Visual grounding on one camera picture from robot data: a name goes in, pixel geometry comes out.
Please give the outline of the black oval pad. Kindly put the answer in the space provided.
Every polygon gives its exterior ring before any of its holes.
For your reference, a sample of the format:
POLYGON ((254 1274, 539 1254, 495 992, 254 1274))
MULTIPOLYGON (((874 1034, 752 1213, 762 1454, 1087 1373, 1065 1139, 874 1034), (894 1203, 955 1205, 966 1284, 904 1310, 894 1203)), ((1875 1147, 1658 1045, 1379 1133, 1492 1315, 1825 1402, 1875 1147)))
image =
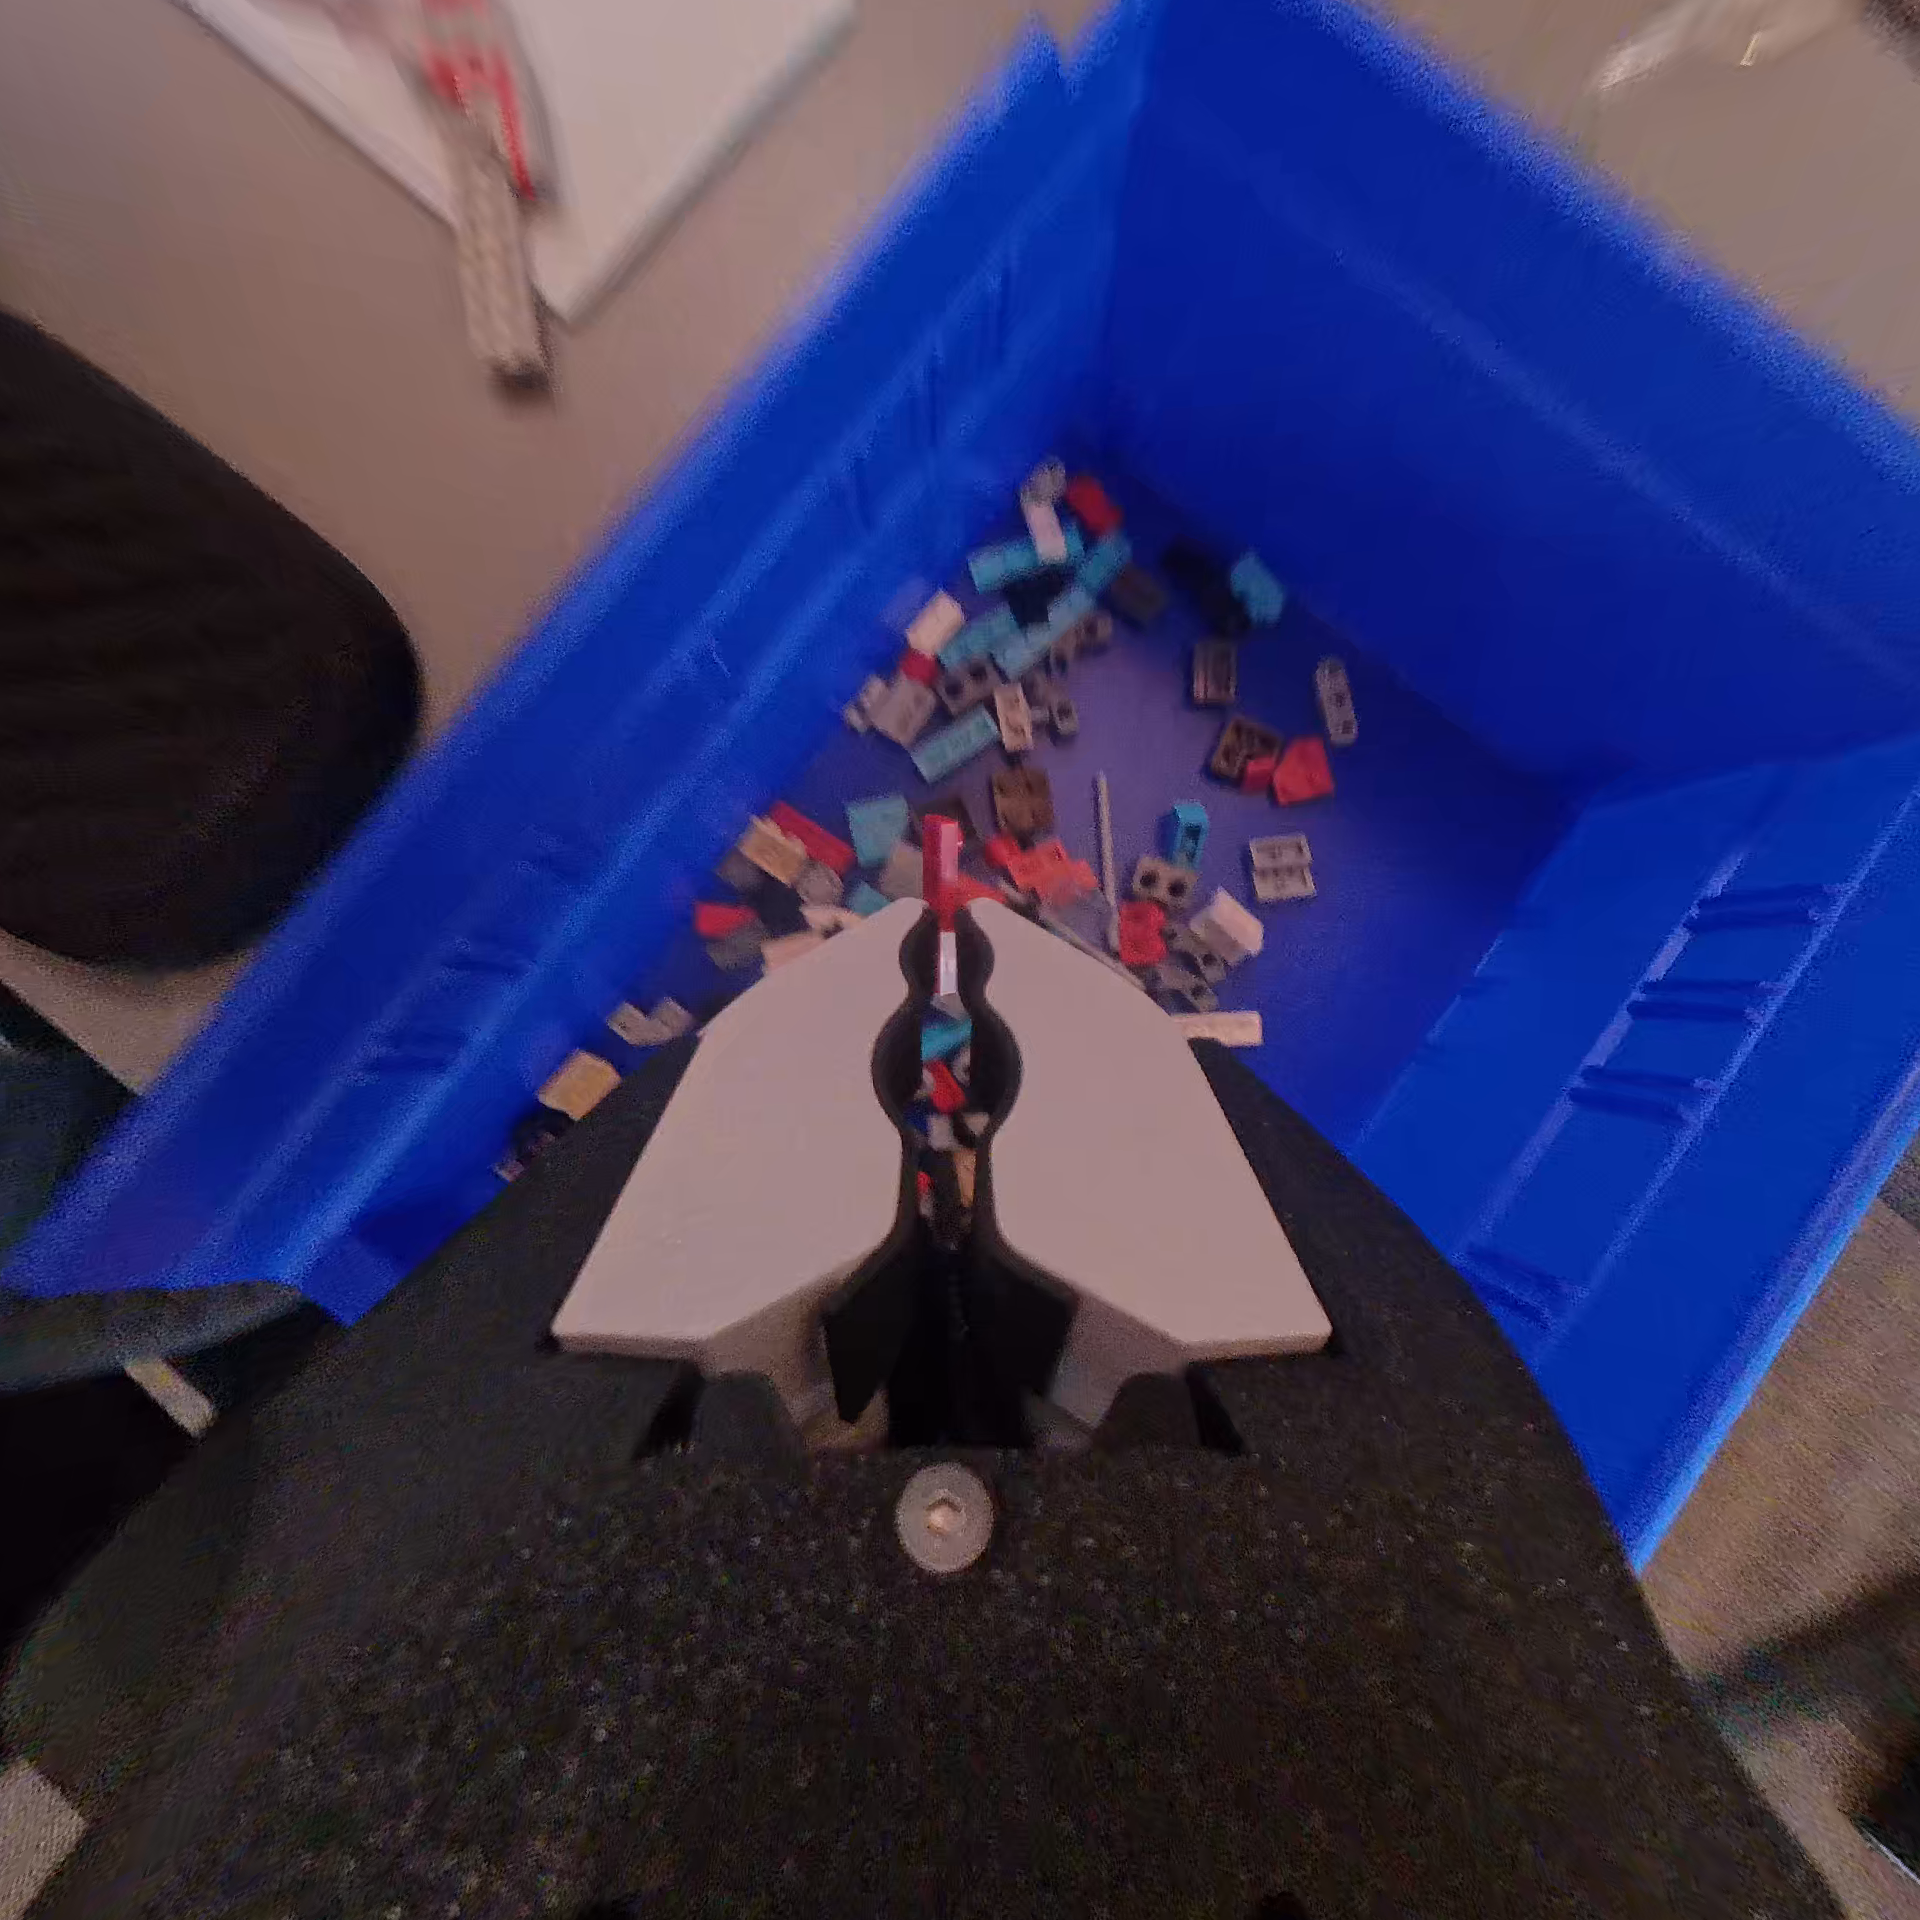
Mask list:
POLYGON ((2 318, 2 929, 179 972, 249 949, 416 745, 416 648, 299 517, 2 318))

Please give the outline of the pile of lego bricks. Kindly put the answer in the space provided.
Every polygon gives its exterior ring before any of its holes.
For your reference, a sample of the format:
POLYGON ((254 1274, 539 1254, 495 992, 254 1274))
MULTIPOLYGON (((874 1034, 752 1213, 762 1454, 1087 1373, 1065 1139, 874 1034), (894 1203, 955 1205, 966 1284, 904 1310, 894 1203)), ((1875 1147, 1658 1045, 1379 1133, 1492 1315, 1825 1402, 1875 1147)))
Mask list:
POLYGON ((609 955, 596 1021, 568 1056, 593 1105, 691 1021, 746 990, 769 945, 826 938, 849 920, 922 893, 922 820, 938 813, 976 892, 1040 906, 1106 949, 1097 776, 1106 776, 1127 922, 1140 858, 1203 873, 1185 922, 1225 883, 1256 920, 1291 914, 1273 958, 1195 960, 1162 934, 1166 964, 1230 988, 1230 1008, 1264 1018, 1258 1064, 1327 1137, 1354 1146, 1395 1080, 1398 1043, 1379 968, 1360 960, 1350 880, 1360 828, 1379 813, 1383 752, 1401 697, 1379 660, 1310 609, 1286 603, 1259 558, 1216 565, 1272 624, 1238 636, 1194 598, 1215 548, 1151 508, 1106 536, 1068 536, 1099 553, 1091 593, 1074 562, 929 603, 936 656, 905 652, 854 697, 835 739, 830 691, 851 665, 808 656, 784 686, 722 726, 640 800, 609 840, 609 955))

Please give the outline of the red and white lego piece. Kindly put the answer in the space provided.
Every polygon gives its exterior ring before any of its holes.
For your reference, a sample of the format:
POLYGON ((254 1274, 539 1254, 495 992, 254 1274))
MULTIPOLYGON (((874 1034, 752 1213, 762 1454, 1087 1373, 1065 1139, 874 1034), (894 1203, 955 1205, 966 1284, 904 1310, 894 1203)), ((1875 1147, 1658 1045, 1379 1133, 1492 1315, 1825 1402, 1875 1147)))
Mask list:
POLYGON ((922 834, 922 897, 936 920, 936 1000, 959 1005, 966 997, 959 920, 970 906, 970 875, 963 870, 966 834, 955 818, 929 812, 922 834))

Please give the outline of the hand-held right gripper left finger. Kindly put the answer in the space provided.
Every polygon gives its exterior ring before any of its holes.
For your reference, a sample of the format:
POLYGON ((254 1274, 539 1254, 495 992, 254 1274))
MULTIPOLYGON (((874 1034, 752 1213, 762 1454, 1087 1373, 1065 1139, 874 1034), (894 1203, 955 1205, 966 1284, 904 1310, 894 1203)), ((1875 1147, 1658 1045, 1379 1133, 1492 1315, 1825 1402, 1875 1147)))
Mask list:
POLYGON ((922 900, 889 904, 710 1021, 551 1324, 564 1353, 762 1376, 800 1426, 876 1421, 826 1315, 918 1211, 876 1049, 924 931, 922 900))

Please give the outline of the large blue plastic bin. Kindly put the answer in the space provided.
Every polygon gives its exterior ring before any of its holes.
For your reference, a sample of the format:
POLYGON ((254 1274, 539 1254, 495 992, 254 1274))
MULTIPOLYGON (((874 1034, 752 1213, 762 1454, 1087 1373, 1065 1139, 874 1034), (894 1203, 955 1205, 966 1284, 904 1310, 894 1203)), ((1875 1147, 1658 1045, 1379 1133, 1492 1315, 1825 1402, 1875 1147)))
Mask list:
POLYGON ((1643 1565, 1916 1129, 1916 434, 1343 5, 1027 37, 8 1280, 380 1301, 1051 450, 1355 650, 1256 1067, 1643 1565))

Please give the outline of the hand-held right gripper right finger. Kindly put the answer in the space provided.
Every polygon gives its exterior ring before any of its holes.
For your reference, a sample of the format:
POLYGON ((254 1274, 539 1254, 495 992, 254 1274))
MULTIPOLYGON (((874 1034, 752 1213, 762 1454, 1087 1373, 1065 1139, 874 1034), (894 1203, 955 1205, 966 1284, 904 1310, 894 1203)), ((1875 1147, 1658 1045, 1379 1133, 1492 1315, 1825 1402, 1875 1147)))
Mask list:
POLYGON ((1121 1388, 1332 1336, 1183 1028, 1003 904, 955 916, 978 1041, 1008 1041, 978 1194, 1030 1388, 1121 1388))

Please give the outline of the white instruction booklet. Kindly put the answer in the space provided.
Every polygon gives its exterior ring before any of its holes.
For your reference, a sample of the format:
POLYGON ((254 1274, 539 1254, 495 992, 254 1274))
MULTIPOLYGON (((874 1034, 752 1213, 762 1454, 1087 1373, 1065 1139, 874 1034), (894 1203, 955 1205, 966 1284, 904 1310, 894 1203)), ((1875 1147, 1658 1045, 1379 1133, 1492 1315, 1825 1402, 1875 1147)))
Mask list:
MULTIPOLYGON (((254 70, 446 224, 449 163, 416 86, 370 37, 304 5, 186 2, 254 70)), ((503 5, 551 163, 534 276, 590 316, 824 62, 854 2, 503 5)))

